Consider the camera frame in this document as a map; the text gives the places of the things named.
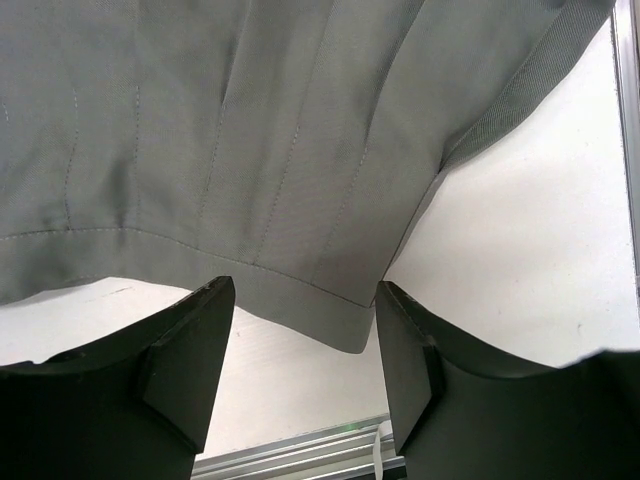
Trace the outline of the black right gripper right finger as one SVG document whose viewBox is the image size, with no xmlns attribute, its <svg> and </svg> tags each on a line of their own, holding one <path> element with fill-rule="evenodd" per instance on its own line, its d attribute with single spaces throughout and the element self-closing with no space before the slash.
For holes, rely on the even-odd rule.
<svg viewBox="0 0 640 480">
<path fill-rule="evenodd" d="M 535 363 L 431 313 L 375 296 L 394 443 L 411 479 L 635 479 L 639 355 Z"/>
</svg>

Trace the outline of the grey pleated skirt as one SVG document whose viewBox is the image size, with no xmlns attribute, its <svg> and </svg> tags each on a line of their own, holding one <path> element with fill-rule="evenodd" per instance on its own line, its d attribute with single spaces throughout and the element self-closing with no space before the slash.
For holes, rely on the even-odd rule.
<svg viewBox="0 0 640 480">
<path fill-rule="evenodd" d="M 522 123 L 609 1 L 5 1 L 1 300 L 106 277 L 363 351 L 454 167 Z"/>
</svg>

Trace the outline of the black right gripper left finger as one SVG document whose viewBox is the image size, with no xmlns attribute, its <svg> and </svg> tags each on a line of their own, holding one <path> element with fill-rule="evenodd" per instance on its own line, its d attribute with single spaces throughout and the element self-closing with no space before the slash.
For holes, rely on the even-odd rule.
<svg viewBox="0 0 640 480">
<path fill-rule="evenodd" d="M 230 336 L 232 279 L 43 363 L 1 370 L 5 479 L 187 479 Z"/>
</svg>

